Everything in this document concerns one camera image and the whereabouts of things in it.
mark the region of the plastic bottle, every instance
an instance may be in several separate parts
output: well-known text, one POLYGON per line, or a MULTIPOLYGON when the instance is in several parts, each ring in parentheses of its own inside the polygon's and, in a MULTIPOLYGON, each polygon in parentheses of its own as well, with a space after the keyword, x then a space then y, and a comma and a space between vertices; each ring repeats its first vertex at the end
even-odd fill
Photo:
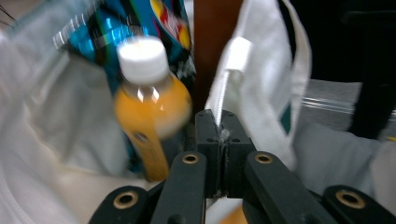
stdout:
POLYGON ((164 180, 183 148, 180 133, 190 119, 191 97, 170 72, 158 37, 128 39, 117 53, 125 81, 115 96, 116 117, 143 161, 146 179, 164 180))

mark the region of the white bottle cap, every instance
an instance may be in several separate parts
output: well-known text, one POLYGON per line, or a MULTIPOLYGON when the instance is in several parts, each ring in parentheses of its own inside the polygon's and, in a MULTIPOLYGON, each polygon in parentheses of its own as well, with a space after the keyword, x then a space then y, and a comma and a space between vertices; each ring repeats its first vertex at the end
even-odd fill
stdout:
POLYGON ((129 38, 117 46, 120 68, 124 77, 137 85, 149 85, 169 74, 163 42, 156 36, 129 38))

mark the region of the orange liquid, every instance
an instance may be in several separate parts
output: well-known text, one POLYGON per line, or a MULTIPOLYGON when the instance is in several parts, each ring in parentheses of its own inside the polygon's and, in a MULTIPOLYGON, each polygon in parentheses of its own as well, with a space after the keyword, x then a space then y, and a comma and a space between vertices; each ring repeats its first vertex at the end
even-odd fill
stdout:
POLYGON ((116 117, 138 150, 150 181, 161 181, 169 175, 161 141, 180 131, 191 115, 188 91, 176 77, 171 82, 159 94, 140 99, 129 95, 125 87, 116 94, 116 117))

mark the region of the black plastic part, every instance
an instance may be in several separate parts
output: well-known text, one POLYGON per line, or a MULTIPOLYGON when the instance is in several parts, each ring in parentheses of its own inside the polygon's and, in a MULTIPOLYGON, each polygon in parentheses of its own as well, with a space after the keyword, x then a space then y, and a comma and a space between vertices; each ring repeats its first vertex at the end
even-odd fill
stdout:
POLYGON ((271 153, 251 152, 245 174, 272 223, 336 223, 271 153))
POLYGON ((250 138, 245 134, 245 130, 239 122, 238 117, 228 111, 222 113, 220 143, 226 146, 224 193, 228 198, 242 198, 244 187, 247 183, 245 179, 245 166, 248 154, 256 151, 250 138))
POLYGON ((90 224, 138 224, 148 223, 147 206, 149 204, 149 194, 141 188, 126 186, 115 189, 109 193, 93 214, 90 224), (120 198, 120 203, 129 203, 137 200, 136 203, 128 208, 117 208, 116 198, 127 192, 132 192, 134 196, 125 194, 125 198, 120 198))
POLYGON ((199 152, 178 154, 150 223, 204 223, 205 172, 204 155, 199 152))
POLYGON ((396 217, 387 209, 351 187, 329 187, 322 199, 323 206, 339 223, 396 223, 396 217))
POLYGON ((207 160, 206 198, 214 198, 219 194, 222 164, 219 161, 219 134, 211 110, 195 115, 195 134, 196 149, 207 160))

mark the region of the metal ring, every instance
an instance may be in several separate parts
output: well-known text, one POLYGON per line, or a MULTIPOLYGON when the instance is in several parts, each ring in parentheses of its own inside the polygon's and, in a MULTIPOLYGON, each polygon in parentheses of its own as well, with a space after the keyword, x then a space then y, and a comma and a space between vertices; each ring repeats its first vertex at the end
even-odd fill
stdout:
POLYGON ((114 206, 118 209, 126 209, 134 206, 139 199, 139 196, 136 192, 134 191, 126 191, 123 192, 119 195, 117 195, 116 199, 114 199, 114 206), (131 197, 131 200, 128 200, 128 202, 123 202, 122 198, 123 197, 131 197))
POLYGON ((183 157, 183 162, 187 164, 195 164, 199 161, 199 157, 194 154, 188 154, 183 157))
POLYGON ((340 203, 343 203, 344 205, 351 208, 362 209, 366 206, 363 198, 353 191, 341 189, 335 193, 335 197, 340 203), (352 202, 346 197, 351 197, 356 202, 352 202))
POLYGON ((257 154, 254 159, 262 164, 268 164, 271 163, 273 161, 271 156, 268 156, 266 154, 257 154))

